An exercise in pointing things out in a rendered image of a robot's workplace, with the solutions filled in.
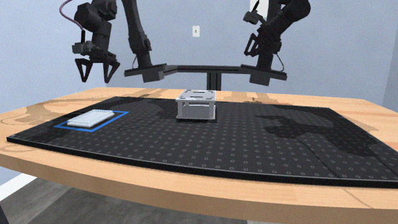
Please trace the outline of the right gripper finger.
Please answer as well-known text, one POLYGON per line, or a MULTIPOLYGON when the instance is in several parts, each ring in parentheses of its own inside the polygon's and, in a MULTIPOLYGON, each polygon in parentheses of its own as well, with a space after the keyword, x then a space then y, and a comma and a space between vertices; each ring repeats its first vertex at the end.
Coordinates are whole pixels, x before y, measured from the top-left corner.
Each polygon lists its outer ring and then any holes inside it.
POLYGON ((93 66, 93 63, 87 62, 86 60, 82 60, 82 59, 79 59, 79 58, 75 59, 75 63, 76 63, 76 65, 78 67, 78 70, 80 72, 80 76, 81 76, 82 82, 86 83, 88 75, 90 74, 91 68, 93 66), (84 74, 83 74, 82 65, 86 65, 85 77, 84 77, 84 74))
POLYGON ((118 69, 118 67, 120 66, 120 63, 111 59, 111 58, 103 58, 103 71, 104 71, 104 82, 105 83, 109 83, 111 77, 113 76, 114 72, 118 69), (108 68, 109 65, 112 66, 112 69, 108 75, 108 68))

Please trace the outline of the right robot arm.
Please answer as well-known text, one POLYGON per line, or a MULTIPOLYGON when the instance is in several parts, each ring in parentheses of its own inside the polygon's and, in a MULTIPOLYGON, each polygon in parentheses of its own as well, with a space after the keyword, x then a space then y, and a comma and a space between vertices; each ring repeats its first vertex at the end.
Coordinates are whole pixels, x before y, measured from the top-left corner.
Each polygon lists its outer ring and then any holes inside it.
MULTIPOLYGON (((132 72, 136 70, 144 70, 148 68, 163 67, 167 63, 152 65, 150 53, 152 51, 150 41, 145 35, 139 18, 136 0, 122 0, 124 11, 128 25, 128 41, 130 48, 137 56, 138 68, 125 70, 124 72, 132 72)), ((86 2, 77 6, 77 12, 74 21, 77 21, 84 29, 92 32, 94 35, 103 35, 109 37, 111 34, 112 24, 108 21, 116 18, 117 14, 116 0, 92 0, 91 4, 86 2), (102 23, 101 23, 102 21, 102 23)), ((86 44, 72 45, 74 54, 83 54, 91 52, 93 45, 90 40, 86 44)))

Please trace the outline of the white well plate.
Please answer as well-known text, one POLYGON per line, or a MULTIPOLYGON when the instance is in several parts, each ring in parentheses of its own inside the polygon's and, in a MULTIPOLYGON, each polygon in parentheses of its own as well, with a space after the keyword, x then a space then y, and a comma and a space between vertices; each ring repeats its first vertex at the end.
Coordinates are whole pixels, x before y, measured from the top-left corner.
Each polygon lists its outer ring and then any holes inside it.
POLYGON ((81 114, 75 118, 69 119, 67 125, 81 126, 90 128, 93 125, 114 115, 113 111, 109 110, 91 110, 87 113, 81 114))

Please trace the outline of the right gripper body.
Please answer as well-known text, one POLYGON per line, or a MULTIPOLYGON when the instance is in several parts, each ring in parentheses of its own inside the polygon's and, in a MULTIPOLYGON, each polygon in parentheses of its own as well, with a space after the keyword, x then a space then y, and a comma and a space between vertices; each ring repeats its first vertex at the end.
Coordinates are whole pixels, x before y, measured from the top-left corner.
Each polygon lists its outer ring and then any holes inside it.
POLYGON ((107 57, 117 61, 116 55, 108 51, 109 37, 103 38, 103 35, 99 34, 96 37, 96 35, 93 34, 91 39, 91 44, 93 45, 93 48, 91 48, 91 52, 84 52, 83 54, 80 54, 82 56, 88 55, 89 60, 85 58, 80 58, 80 59, 86 60, 87 62, 91 63, 103 63, 103 58, 107 57))

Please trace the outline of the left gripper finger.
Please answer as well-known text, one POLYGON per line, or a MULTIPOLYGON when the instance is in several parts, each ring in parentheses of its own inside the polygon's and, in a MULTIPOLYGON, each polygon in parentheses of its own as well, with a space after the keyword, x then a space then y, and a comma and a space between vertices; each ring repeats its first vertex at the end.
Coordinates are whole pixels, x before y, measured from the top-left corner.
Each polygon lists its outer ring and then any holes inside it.
MULTIPOLYGON (((246 49, 245 49, 245 51, 244 51, 244 55, 245 55, 245 56, 248 56, 248 55, 249 55, 250 52, 248 52, 248 50, 249 50, 249 47, 250 47, 250 45, 251 45, 251 42, 252 42, 252 40, 255 41, 256 38, 257 38, 257 36, 256 36, 254 33, 252 33, 251 36, 250 36, 250 38, 249 38, 249 42, 248 42, 248 44, 247 44, 247 46, 246 46, 246 49)), ((259 47, 256 48, 254 52, 257 52, 257 51, 259 51, 259 50, 262 50, 262 49, 266 48, 266 46, 261 42, 261 40, 259 41, 258 45, 259 45, 259 47)))
POLYGON ((251 57, 254 57, 275 48, 277 48, 277 45, 274 43, 274 41, 264 32, 264 30, 260 30, 249 54, 251 57), (266 42, 268 47, 254 52, 261 38, 266 42))

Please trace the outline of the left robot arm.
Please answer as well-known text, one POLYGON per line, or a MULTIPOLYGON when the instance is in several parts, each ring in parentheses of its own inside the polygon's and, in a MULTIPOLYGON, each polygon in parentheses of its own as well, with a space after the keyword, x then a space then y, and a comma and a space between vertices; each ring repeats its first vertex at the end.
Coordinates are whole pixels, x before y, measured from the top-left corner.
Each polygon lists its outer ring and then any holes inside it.
MULTIPOLYGON (((267 20, 268 23, 274 16, 278 15, 281 17, 281 21, 284 19, 285 24, 288 27, 297 22, 304 17, 307 17, 310 13, 311 6, 308 0, 269 0, 268 12, 267 12, 267 20), (281 5, 285 5, 281 9, 281 5)), ((257 15, 257 10, 255 9, 253 12, 247 12, 243 18, 244 21, 250 22, 253 25, 256 25, 260 19, 257 15)), ((248 68, 251 70, 258 70, 262 72, 275 73, 278 75, 287 76, 285 72, 281 72, 278 70, 271 70, 273 54, 276 54, 280 51, 282 46, 282 42, 275 42, 277 48, 272 49, 270 51, 259 54, 257 66, 245 65, 241 64, 241 68, 248 68)))

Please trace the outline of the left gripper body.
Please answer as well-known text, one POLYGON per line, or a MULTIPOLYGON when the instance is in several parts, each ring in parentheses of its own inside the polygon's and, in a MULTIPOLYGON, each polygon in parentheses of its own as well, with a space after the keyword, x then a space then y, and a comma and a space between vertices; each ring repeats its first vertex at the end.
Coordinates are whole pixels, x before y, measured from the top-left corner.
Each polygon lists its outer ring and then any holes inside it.
POLYGON ((268 23, 263 19, 263 16, 257 15, 260 17, 260 28, 258 28, 257 32, 259 33, 260 30, 264 30, 264 32, 275 42, 279 43, 281 38, 279 37, 287 28, 288 25, 285 24, 285 20, 280 20, 281 17, 276 15, 274 16, 268 23), (267 24, 266 24, 267 23, 267 24))

